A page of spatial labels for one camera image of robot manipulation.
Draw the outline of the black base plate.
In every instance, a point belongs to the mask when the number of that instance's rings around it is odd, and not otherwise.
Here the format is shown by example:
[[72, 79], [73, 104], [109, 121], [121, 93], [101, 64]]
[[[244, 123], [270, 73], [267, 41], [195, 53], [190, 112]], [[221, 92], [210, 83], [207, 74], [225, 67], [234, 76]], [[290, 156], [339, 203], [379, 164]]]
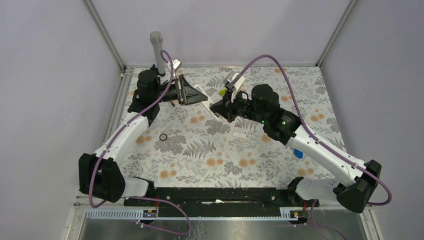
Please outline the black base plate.
[[294, 190], [275, 187], [156, 187], [149, 189], [146, 196], [148, 200], [129, 198], [124, 201], [124, 206], [152, 207], [154, 209], [175, 208], [164, 203], [164, 201], [170, 201], [187, 213], [187, 210], [198, 210], [201, 206], [211, 206], [218, 210], [236, 209], [244, 212], [244, 209], [258, 208], [298, 208], [303, 210], [313, 204], [313, 200], [302, 199]]

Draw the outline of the blue plastic piece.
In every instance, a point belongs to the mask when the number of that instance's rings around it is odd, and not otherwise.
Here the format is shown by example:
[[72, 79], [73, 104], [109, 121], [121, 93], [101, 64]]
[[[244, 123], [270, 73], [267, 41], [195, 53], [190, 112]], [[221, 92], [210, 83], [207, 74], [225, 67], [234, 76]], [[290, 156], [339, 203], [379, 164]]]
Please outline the blue plastic piece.
[[297, 150], [297, 149], [293, 150], [293, 154], [299, 159], [302, 159], [304, 157], [304, 153], [300, 150]]

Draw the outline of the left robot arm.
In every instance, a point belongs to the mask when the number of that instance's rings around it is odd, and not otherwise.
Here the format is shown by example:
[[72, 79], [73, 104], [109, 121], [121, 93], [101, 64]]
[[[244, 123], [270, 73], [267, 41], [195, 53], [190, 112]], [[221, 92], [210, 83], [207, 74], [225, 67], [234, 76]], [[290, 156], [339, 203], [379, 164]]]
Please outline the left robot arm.
[[79, 191], [111, 203], [136, 197], [144, 206], [152, 204], [155, 192], [149, 188], [150, 183], [139, 177], [123, 176], [121, 162], [136, 139], [154, 122], [161, 102], [176, 101], [187, 106], [207, 100], [207, 95], [190, 85], [183, 74], [162, 83], [157, 68], [141, 71], [121, 125], [94, 153], [84, 153], [79, 158]]

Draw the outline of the grey microphone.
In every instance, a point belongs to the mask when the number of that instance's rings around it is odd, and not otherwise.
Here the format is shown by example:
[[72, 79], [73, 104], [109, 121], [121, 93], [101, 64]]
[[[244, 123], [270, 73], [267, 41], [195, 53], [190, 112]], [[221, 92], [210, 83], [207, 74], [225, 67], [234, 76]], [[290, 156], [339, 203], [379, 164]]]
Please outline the grey microphone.
[[159, 31], [152, 31], [150, 33], [150, 42], [153, 46], [157, 73], [159, 76], [164, 77], [166, 75], [164, 61], [161, 57], [161, 51], [163, 50], [163, 37]]

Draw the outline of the floral patterned mat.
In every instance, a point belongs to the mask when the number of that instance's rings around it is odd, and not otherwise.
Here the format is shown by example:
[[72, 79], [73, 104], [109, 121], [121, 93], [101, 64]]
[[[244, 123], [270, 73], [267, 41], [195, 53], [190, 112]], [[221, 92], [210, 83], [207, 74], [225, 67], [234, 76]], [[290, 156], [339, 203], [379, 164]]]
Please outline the floral patterned mat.
[[[345, 149], [318, 67], [251, 67], [244, 77], [244, 92], [268, 84], [282, 108], [295, 112], [298, 104], [311, 130]], [[295, 177], [332, 178], [310, 157], [297, 158], [292, 148], [268, 137], [261, 124], [240, 117], [217, 121], [200, 103], [161, 103], [156, 119], [119, 167], [124, 176], [153, 181], [156, 187], [285, 187]]]

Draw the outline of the white remote control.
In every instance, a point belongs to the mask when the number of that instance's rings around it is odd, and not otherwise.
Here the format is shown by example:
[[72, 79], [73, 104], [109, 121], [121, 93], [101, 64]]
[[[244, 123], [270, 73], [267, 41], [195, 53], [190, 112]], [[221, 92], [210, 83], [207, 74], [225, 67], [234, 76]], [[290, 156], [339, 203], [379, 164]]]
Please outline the white remote control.
[[201, 104], [205, 107], [205, 109], [212, 115], [212, 117], [213, 118], [215, 118], [217, 121], [219, 121], [220, 120], [220, 118], [215, 114], [215, 113], [213, 113], [211, 110], [210, 110], [210, 105], [213, 105], [214, 104], [214, 102], [212, 101], [212, 98], [198, 85], [198, 84], [196, 84], [195, 86], [194, 86], [194, 88], [196, 89], [196, 90], [198, 90], [198, 91], [200, 91], [203, 95], [205, 95], [206, 97], [207, 97], [207, 100], [206, 101], [202, 101], [201, 102]]

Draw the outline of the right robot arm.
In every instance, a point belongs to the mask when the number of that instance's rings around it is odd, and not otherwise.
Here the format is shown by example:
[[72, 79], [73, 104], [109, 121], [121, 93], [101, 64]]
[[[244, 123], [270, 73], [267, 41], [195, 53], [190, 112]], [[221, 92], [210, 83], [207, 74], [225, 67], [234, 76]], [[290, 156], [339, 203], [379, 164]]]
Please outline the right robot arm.
[[318, 199], [336, 201], [354, 213], [364, 211], [378, 185], [382, 170], [379, 162], [373, 159], [365, 162], [319, 138], [297, 115], [280, 106], [279, 95], [268, 84], [253, 87], [251, 98], [244, 98], [245, 95], [243, 91], [228, 91], [209, 108], [230, 123], [241, 117], [262, 124], [269, 138], [306, 154], [334, 176], [333, 179], [300, 177], [294, 180], [294, 188], [286, 193], [291, 205]]

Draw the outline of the white battery cover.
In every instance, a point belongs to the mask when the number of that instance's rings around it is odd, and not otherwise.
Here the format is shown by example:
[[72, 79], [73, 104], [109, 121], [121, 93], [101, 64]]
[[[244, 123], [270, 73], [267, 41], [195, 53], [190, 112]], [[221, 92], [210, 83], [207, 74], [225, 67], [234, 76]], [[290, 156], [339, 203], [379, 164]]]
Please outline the white battery cover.
[[246, 139], [247, 135], [241, 132], [234, 131], [232, 134], [235, 138]]

